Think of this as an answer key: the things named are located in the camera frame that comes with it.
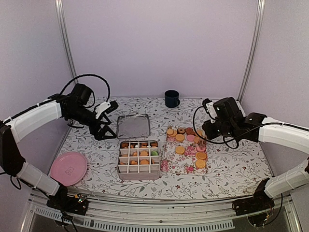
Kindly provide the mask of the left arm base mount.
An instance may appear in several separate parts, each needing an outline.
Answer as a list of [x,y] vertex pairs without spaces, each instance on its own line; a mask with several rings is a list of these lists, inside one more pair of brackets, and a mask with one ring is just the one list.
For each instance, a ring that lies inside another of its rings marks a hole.
[[55,195],[48,196],[46,205],[59,211],[85,216],[89,201],[75,196]]

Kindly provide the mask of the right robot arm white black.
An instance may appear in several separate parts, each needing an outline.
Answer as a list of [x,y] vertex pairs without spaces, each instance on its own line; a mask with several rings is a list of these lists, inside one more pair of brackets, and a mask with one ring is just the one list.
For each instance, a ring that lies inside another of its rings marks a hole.
[[[308,128],[284,123],[260,113],[246,115],[240,103],[232,97],[216,102],[205,99],[202,106],[210,117],[202,125],[206,141],[209,143],[213,143],[217,137],[222,137],[222,143],[225,145],[232,141],[239,143],[245,139],[309,152]],[[250,199],[250,207],[259,211],[267,205],[269,198],[272,199],[308,182],[309,161],[306,159],[279,176],[261,181],[254,191],[255,196]]]

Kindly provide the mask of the white handled food tongs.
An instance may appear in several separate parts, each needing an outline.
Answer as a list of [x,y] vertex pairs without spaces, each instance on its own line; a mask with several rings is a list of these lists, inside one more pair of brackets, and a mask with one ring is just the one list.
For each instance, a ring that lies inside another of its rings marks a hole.
[[207,139],[206,136],[203,136],[203,138],[197,136],[198,138],[198,143],[197,143],[197,146],[198,145],[204,145],[205,147],[207,146],[207,141],[205,139]]

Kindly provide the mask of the green sandwich cookie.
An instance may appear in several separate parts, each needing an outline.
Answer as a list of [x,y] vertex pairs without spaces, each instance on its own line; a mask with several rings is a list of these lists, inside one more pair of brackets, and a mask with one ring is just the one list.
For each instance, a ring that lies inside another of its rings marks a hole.
[[157,150],[151,151],[151,156],[158,156],[158,155],[159,155],[159,153],[158,153]]

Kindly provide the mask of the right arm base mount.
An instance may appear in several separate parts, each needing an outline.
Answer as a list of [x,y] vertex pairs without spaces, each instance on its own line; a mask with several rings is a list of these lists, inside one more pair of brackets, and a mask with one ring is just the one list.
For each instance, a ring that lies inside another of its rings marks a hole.
[[237,216],[271,209],[274,206],[274,201],[268,196],[252,196],[232,202],[232,209]]

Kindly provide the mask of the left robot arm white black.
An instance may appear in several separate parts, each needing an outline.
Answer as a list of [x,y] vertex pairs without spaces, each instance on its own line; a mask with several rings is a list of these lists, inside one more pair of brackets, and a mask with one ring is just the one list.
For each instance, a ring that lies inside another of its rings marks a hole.
[[90,110],[87,102],[91,94],[92,89],[84,84],[76,84],[68,95],[52,95],[0,123],[0,166],[3,171],[53,196],[53,202],[62,210],[67,210],[72,205],[70,196],[62,192],[62,184],[26,162],[17,144],[36,129],[60,118],[87,126],[90,134],[98,141],[115,138],[116,134],[109,127],[111,121],[107,114],[116,110],[118,103],[106,100]]

